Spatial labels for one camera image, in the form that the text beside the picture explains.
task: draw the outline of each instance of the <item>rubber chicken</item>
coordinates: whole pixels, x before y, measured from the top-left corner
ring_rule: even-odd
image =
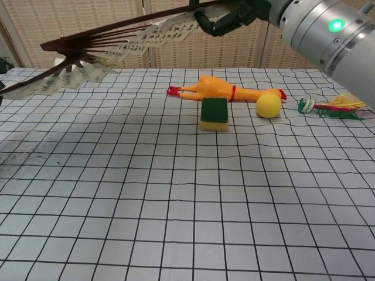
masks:
[[[196,85],[189,87],[170,86],[167,90],[167,94],[169,95],[195,101],[201,101],[203,98],[226,98],[228,101],[257,101],[262,95],[270,93],[277,95],[282,100],[287,99],[287,95],[283,90],[248,90],[231,85],[220,78],[206,75],[202,75]]]

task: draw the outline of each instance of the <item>paper fan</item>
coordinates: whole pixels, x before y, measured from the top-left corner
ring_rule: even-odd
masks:
[[[105,25],[41,44],[44,51],[65,59],[28,81],[0,90],[0,97],[23,100],[33,95],[53,95],[62,88],[78,89],[85,81],[100,82],[112,66],[130,54],[142,55],[149,47],[181,42],[199,30],[194,11],[204,9],[216,21],[237,7],[232,1],[216,0],[152,13]]]

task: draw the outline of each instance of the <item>table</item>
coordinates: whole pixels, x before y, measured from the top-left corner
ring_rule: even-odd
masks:
[[[42,70],[14,68],[5,84]],[[167,97],[202,74],[282,88],[280,117]],[[1,280],[375,280],[375,114],[298,112],[318,70],[123,69],[0,108]]]

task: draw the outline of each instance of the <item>sponge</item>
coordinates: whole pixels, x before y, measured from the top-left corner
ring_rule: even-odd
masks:
[[[203,131],[228,131],[228,100],[226,98],[202,99],[199,128]]]

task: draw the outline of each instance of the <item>yellow sponge layer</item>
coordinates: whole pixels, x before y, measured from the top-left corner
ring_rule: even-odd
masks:
[[[227,132],[229,130],[229,123],[207,122],[201,120],[199,123],[199,129],[202,131]]]

